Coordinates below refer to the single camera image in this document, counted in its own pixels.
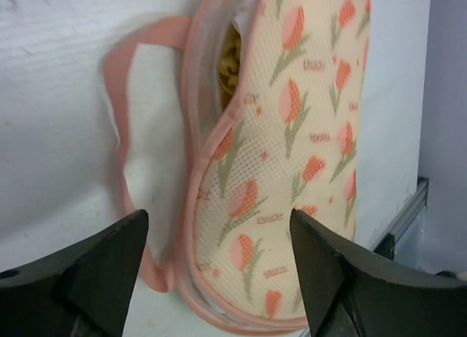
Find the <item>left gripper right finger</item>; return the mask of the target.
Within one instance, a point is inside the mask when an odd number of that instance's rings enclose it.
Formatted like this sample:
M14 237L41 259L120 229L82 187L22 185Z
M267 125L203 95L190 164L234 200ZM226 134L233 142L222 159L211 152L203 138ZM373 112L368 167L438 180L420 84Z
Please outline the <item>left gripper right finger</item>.
M398 264L301 210L290 235L311 336L466 335L466 282Z

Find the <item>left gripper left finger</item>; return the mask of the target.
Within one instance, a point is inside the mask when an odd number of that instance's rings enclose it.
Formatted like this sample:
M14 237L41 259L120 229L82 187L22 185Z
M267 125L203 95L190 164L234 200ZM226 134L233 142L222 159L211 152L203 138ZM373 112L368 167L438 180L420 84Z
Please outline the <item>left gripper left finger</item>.
M147 239L137 210L99 233L1 273L2 336L121 336Z

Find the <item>floral mesh laundry bag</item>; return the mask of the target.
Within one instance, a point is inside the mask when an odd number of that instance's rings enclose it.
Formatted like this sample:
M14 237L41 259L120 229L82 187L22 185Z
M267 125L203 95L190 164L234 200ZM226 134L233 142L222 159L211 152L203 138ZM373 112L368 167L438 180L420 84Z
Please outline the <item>floral mesh laundry bag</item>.
M241 63L223 110L217 65L230 25L241 36ZM370 30L371 0L203 0L194 16L162 18L108 53L102 74L120 166L136 148L131 91L150 74L137 52L160 45L183 54L188 189L173 257L159 266L143 252L148 287L178 289L230 333L306 327L290 213L355 237Z

